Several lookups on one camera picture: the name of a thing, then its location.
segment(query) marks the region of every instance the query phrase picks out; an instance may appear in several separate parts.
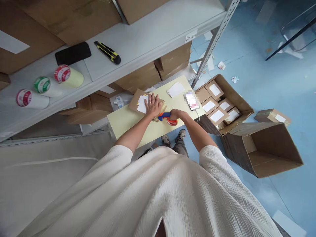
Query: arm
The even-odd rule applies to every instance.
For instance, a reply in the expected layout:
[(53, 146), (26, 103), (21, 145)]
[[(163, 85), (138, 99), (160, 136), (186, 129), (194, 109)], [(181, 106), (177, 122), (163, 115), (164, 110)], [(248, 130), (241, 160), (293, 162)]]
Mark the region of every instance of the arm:
[(171, 111), (170, 119), (181, 119), (184, 122), (190, 134), (191, 140), (198, 152), (200, 152), (202, 148), (207, 145), (213, 145), (217, 147), (216, 143), (213, 141), (210, 135), (208, 135), (208, 133), (197, 122), (195, 122), (188, 115), (187, 112), (178, 109), (173, 109)]
[(149, 104), (145, 100), (145, 106), (147, 113), (145, 116), (128, 131), (126, 131), (120, 138), (116, 141), (115, 145), (123, 145), (129, 148), (133, 153), (141, 142), (143, 135), (151, 122), (151, 120), (160, 113), (161, 103), (158, 103), (159, 96), (156, 98), (154, 93), (149, 96)]

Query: yellow table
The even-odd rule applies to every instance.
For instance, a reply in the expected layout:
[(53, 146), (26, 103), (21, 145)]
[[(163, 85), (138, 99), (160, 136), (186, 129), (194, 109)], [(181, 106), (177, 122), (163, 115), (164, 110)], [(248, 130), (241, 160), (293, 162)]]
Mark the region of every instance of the yellow table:
[[(166, 92), (171, 86), (173, 86), (176, 82), (179, 82), (183, 85), (185, 91), (178, 94), (176, 97), (171, 98), (170, 95)], [(199, 116), (205, 114), (203, 107), (200, 104), (200, 109), (197, 110), (198, 114), (195, 111), (191, 111), (189, 105), (184, 99), (184, 93), (191, 91), (192, 88), (188, 83), (185, 76), (180, 76), (177, 79), (163, 85), (162, 87), (154, 90), (155, 95), (159, 95), (159, 98), (165, 101), (167, 105), (167, 109), (165, 112), (170, 112), (172, 109), (179, 109), (186, 111), (191, 118), (196, 119)], [(110, 125), (113, 129), (114, 135), (116, 139), (118, 139), (123, 133), (129, 130), (132, 126), (134, 126), (144, 115), (142, 113), (135, 112), (128, 108), (128, 105), (120, 108), (119, 110), (110, 113), (107, 117), (109, 119)], [(157, 138), (165, 135), (179, 127), (184, 125), (181, 119), (178, 119), (177, 126), (170, 126), (167, 123), (167, 119), (163, 119), (163, 121), (154, 122), (152, 121), (138, 147), (141, 147)]]

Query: hand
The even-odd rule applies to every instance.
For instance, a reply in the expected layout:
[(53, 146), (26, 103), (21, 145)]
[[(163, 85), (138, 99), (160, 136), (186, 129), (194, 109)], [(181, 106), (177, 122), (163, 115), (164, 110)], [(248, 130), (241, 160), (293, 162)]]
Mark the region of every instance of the hand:
[(147, 100), (145, 99), (145, 106), (146, 106), (146, 111), (147, 111), (146, 115), (154, 118), (157, 115), (159, 115), (161, 111), (162, 103), (161, 102), (158, 103), (159, 96), (157, 95), (155, 98), (154, 93), (149, 95), (148, 102), (149, 104), (147, 103)]
[(180, 119), (180, 118), (182, 118), (185, 114), (186, 114), (186, 112), (184, 112), (184, 111), (182, 111), (182, 110), (173, 109), (173, 110), (171, 110), (170, 120)]

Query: right hand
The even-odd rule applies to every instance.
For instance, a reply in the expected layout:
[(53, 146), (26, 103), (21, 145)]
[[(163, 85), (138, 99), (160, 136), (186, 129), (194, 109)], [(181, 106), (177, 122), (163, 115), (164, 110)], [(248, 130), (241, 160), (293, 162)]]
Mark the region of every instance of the right hand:
[(178, 110), (178, 109), (173, 109), (170, 112), (171, 112), (170, 120), (180, 119), (186, 113), (185, 111)]

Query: tape roll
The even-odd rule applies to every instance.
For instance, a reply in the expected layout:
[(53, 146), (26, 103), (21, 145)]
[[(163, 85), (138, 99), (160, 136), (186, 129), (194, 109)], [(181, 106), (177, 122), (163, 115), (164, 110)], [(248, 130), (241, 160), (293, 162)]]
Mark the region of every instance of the tape roll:
[(63, 85), (78, 88), (84, 81), (83, 74), (67, 66), (60, 65), (54, 73), (55, 80)]
[(28, 89), (22, 89), (16, 95), (16, 103), (20, 107), (45, 109), (49, 104), (49, 97), (36, 94)]
[(62, 95), (62, 85), (46, 76), (37, 78), (34, 82), (37, 93), (48, 97), (59, 97)]

